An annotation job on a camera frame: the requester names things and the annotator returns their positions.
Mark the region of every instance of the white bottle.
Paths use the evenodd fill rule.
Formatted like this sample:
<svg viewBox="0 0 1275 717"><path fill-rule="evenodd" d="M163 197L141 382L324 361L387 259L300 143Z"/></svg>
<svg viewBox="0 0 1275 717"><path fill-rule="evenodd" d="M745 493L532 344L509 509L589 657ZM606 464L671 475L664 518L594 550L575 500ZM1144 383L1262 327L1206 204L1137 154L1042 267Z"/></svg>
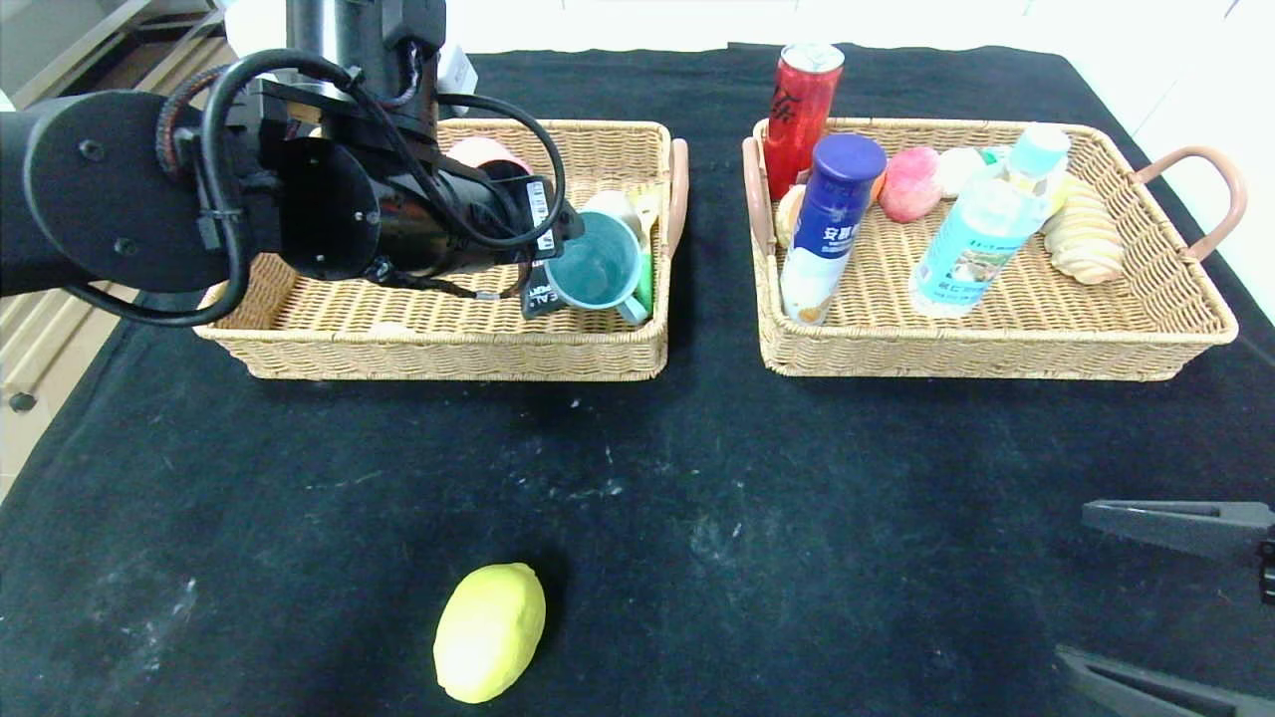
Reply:
<svg viewBox="0 0 1275 717"><path fill-rule="evenodd" d="M1048 218L1048 176L1071 142L1029 125L1010 156L965 185L908 281L912 306L935 318L969 314L1014 254Z"/></svg>

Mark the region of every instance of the white sticker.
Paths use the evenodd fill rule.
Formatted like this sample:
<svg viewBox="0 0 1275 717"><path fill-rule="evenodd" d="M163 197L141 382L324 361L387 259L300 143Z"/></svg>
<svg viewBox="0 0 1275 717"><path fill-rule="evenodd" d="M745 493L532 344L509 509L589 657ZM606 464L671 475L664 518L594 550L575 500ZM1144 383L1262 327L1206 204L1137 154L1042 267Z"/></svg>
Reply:
<svg viewBox="0 0 1275 717"><path fill-rule="evenodd" d="M550 216L550 203L544 199L544 185L533 181L527 185L527 200L532 205L532 226L544 221ZM536 248L541 251L553 251L553 230L548 230L536 240Z"/></svg>

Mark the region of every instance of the green object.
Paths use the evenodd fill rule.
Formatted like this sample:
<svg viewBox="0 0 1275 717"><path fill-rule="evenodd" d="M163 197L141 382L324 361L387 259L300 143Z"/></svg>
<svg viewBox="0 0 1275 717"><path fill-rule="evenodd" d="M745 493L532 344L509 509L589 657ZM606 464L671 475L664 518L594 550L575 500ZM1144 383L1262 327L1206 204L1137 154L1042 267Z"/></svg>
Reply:
<svg viewBox="0 0 1275 717"><path fill-rule="evenodd" d="M1010 147L1005 144L980 147L978 153L983 156L984 165L994 165L1010 156Z"/></svg>
<svg viewBox="0 0 1275 717"><path fill-rule="evenodd" d="M641 255L641 274L638 276L638 288L634 291L634 296L646 311L654 311L654 305L652 300L652 286L655 283L655 273L652 267L650 251L643 251Z"/></svg>

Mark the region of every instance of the blue bottle cap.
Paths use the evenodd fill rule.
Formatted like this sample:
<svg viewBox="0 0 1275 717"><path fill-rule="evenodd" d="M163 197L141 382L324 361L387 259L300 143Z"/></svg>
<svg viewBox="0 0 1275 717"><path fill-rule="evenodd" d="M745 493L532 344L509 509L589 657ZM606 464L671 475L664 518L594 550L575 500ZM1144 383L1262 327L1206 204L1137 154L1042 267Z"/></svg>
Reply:
<svg viewBox="0 0 1275 717"><path fill-rule="evenodd" d="M1043 177L1067 156L1071 140L1052 125L1028 125L1010 151L1010 167L1029 177Z"/></svg>
<svg viewBox="0 0 1275 717"><path fill-rule="evenodd" d="M850 195L870 190L885 171L885 149L859 134L830 134L815 145L815 162L806 202L844 204Z"/></svg>

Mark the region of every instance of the yellow lemon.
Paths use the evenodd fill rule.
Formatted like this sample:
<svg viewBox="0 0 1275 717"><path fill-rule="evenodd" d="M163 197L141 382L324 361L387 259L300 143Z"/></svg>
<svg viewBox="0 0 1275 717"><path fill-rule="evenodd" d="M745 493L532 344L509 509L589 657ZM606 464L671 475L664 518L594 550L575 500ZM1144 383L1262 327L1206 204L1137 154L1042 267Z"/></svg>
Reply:
<svg viewBox="0 0 1275 717"><path fill-rule="evenodd" d="M530 568L478 568L460 580L439 619L439 684L460 702L487 702L527 670L543 632L544 589Z"/></svg>

